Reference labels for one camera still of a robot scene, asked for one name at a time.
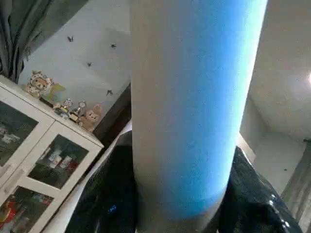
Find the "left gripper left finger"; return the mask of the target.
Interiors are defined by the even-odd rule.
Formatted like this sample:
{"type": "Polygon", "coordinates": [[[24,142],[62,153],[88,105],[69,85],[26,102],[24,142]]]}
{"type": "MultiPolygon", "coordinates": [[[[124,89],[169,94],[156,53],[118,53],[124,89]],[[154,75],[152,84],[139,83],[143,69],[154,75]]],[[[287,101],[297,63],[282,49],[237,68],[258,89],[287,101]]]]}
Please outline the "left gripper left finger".
{"type": "Polygon", "coordinates": [[[130,145],[116,145],[86,183],[67,233],[134,233],[137,192],[130,145]]]}

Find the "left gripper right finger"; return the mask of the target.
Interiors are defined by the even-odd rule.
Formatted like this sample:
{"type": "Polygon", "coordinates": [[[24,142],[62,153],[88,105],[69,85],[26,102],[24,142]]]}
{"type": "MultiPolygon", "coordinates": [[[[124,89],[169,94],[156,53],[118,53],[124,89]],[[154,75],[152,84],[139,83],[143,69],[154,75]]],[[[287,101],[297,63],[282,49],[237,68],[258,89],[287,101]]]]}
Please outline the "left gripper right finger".
{"type": "Polygon", "coordinates": [[[221,205],[220,233],[300,233],[302,230],[272,185],[236,147],[221,205]]]}

